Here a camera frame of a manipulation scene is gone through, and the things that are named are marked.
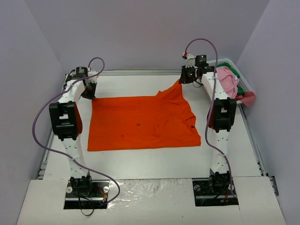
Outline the orange t-shirt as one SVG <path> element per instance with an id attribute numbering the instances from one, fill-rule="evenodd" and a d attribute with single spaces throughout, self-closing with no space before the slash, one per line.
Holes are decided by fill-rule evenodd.
<path id="1" fill-rule="evenodd" d="M 179 81 L 154 96 L 106 97 L 92 101 L 88 151 L 200 145 L 196 116 L 183 97 Z"/>

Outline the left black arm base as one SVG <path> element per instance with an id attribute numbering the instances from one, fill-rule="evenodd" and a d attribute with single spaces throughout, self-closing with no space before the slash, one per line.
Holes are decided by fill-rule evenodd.
<path id="1" fill-rule="evenodd" d="M 67 183 L 64 209 L 65 210 L 98 210 L 107 208 L 108 180 L 94 180 L 92 182 L 91 190 L 79 189 L 79 195 L 75 185 L 70 181 Z"/>

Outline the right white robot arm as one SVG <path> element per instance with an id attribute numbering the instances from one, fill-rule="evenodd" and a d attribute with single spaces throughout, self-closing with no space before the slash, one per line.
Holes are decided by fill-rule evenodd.
<path id="1" fill-rule="evenodd" d="M 186 61 L 181 68 L 179 83 L 196 82 L 205 88 L 211 99 L 205 129 L 205 141 L 213 148 L 208 188 L 218 194 L 231 181 L 226 155 L 237 103 L 223 89 L 216 69 L 207 63 L 206 55 L 193 56 L 185 52 L 182 57 Z"/>

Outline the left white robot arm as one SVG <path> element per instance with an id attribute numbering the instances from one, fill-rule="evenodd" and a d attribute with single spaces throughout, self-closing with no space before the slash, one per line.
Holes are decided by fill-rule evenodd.
<path id="1" fill-rule="evenodd" d="M 85 161 L 80 143 L 83 122 L 77 107 L 80 98 L 93 100 L 97 86 L 96 71 L 90 67 L 77 67 L 67 76 L 66 92 L 56 103 L 49 104 L 53 133 L 61 140 L 69 157 L 70 185 L 83 196 L 94 192 L 94 183 Z"/>

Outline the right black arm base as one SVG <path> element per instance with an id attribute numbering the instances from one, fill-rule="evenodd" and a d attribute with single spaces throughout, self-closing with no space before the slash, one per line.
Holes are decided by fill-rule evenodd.
<path id="1" fill-rule="evenodd" d="M 209 179 L 192 179 L 194 202 L 196 207 L 233 206 L 239 201 L 232 195 L 234 188 L 223 181 L 212 187 Z"/>

